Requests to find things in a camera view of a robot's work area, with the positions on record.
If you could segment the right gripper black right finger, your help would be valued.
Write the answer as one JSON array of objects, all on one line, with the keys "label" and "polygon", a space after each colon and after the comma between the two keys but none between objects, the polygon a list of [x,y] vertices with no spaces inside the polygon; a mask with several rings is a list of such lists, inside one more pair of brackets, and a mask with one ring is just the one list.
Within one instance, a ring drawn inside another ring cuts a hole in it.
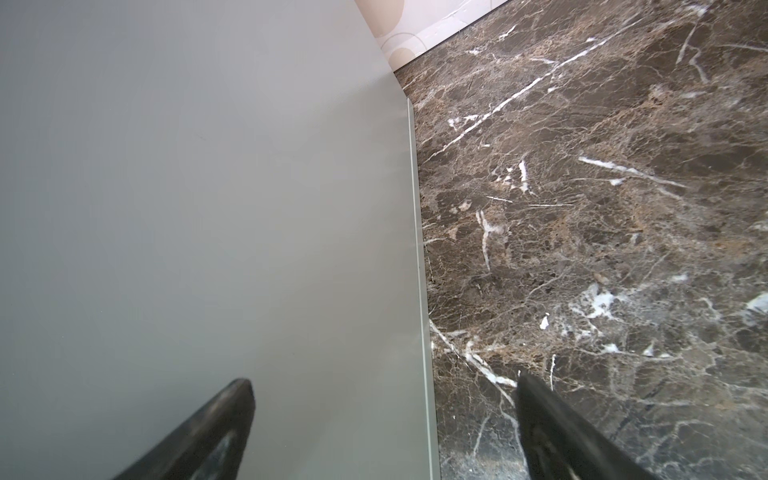
[{"label": "right gripper black right finger", "polygon": [[520,444],[532,479],[654,478],[542,380],[520,375],[514,403]]}]

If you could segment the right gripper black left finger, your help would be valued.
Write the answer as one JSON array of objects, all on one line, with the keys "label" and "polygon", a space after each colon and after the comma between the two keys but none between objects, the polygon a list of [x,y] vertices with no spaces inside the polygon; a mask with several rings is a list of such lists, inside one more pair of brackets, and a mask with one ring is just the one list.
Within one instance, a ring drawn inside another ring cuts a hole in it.
[{"label": "right gripper black left finger", "polygon": [[235,379],[116,478],[235,479],[255,411],[251,382]]}]

